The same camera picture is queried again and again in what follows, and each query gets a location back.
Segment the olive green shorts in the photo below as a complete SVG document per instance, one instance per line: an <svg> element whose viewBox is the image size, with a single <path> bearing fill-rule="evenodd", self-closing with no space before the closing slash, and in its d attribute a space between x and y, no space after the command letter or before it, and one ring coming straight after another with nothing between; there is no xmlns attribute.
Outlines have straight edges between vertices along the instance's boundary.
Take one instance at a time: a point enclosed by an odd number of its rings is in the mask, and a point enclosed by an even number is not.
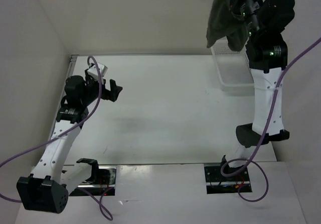
<svg viewBox="0 0 321 224"><path fill-rule="evenodd" d="M206 47L211 48L225 37L229 49L240 52L248 40L247 30L241 18L230 11L228 4L229 0L213 0L206 32Z"/></svg>

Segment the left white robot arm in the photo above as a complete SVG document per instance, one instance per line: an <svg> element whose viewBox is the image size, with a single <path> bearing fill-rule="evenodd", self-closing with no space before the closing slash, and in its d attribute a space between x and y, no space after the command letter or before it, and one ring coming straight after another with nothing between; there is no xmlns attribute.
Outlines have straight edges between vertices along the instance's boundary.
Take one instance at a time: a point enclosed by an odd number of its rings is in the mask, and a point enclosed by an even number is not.
<svg viewBox="0 0 321 224"><path fill-rule="evenodd" d="M81 158L72 170L63 173L68 153L80 134L88 106L99 100L115 102L123 90L111 79L110 89L91 76L76 75L66 79L65 96L56 116L51 143L29 176L20 177L17 190L26 210L61 213L80 183L96 183L100 178L97 160Z"/></svg>

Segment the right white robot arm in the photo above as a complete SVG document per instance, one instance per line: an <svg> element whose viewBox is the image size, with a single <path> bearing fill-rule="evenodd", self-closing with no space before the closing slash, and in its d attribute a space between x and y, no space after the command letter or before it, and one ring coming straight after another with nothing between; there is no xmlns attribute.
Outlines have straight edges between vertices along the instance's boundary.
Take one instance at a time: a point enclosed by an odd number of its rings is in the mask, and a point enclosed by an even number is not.
<svg viewBox="0 0 321 224"><path fill-rule="evenodd" d="M288 46L281 33L295 17L295 0L229 0L229 6L247 31L255 107L253 122L236 128L236 149L222 158L220 175L225 180L243 171L260 146L289 139L281 113L281 77L288 64Z"/></svg>

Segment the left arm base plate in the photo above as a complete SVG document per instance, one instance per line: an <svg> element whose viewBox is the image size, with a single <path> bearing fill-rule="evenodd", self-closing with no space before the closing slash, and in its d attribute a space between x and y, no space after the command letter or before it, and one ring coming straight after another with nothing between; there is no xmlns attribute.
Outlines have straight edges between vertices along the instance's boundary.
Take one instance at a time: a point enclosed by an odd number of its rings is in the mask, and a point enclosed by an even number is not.
<svg viewBox="0 0 321 224"><path fill-rule="evenodd" d="M62 170L61 178L68 177L72 172L78 170L78 166L65 165ZM99 171L94 182L88 182L86 180L79 183L78 188L83 188L91 193L93 196L100 196L105 190L108 191L104 194L105 196L115 195L115 184L116 184L116 172L117 166L112 165L100 165ZM70 193L70 196L88 196L85 192L75 189Z"/></svg>

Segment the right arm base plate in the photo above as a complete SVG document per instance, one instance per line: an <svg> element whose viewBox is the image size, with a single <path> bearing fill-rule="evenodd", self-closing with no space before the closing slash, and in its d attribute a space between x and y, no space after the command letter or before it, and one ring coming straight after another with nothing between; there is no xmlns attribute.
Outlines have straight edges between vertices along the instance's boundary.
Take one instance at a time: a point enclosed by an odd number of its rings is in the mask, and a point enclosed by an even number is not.
<svg viewBox="0 0 321 224"><path fill-rule="evenodd" d="M241 187L241 193L250 193L252 188L247 169L241 174L232 177L221 175L221 166L219 163L204 165L207 194L227 194L238 193Z"/></svg>

